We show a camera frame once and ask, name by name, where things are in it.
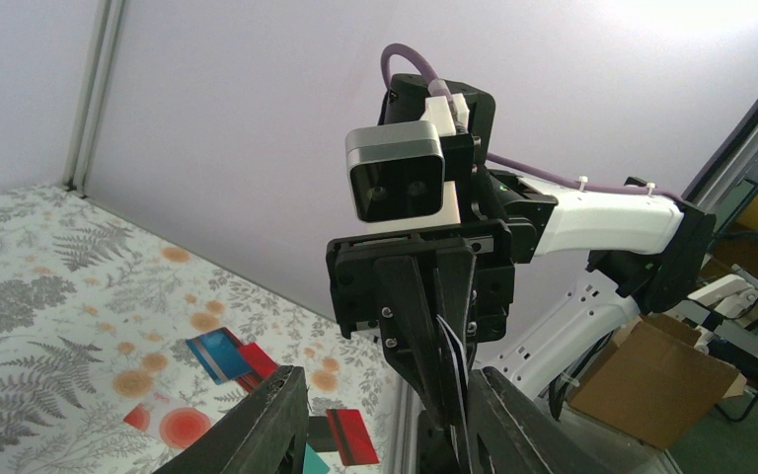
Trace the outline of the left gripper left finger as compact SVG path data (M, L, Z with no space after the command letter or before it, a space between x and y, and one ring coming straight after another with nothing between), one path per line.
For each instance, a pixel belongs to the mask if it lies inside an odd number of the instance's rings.
M282 365L199 440L157 471L301 474L308 422L304 368Z

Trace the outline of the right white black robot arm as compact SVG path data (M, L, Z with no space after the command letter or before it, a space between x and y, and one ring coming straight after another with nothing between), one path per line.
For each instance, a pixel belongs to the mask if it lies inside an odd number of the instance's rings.
M353 206L370 230L326 250L341 333L377 329L442 429L465 419L477 346L505 335L517 266L588 255L574 288L496 363L535 396L601 337L684 299L715 227L644 181L604 191L490 156L494 113L493 96L468 84L441 95L418 75L393 76L379 122L345 139Z

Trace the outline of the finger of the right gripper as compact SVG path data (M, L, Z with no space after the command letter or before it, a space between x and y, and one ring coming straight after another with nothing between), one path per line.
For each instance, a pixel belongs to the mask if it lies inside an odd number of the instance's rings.
M445 322L459 341L458 362L468 366L467 327L472 301L476 257L468 247L437 250L434 271L437 309L434 319L437 345L443 356L449 356L450 346Z
M417 259L408 256L384 257L373 264L380 304L392 313L382 327L383 335L394 339L387 348L389 363L413 387L428 416L440 430L450 427L449 363L437 345L435 313Z

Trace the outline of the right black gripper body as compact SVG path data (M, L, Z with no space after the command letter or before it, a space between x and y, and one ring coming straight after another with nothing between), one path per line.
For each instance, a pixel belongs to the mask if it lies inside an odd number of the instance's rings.
M384 324L389 309L423 303L473 343L506 333L517 241L500 219L334 239L326 266L336 321L349 339Z

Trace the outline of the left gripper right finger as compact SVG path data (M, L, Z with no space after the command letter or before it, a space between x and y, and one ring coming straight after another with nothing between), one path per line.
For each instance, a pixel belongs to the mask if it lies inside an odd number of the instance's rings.
M473 473L609 473L493 367L470 373L468 434Z

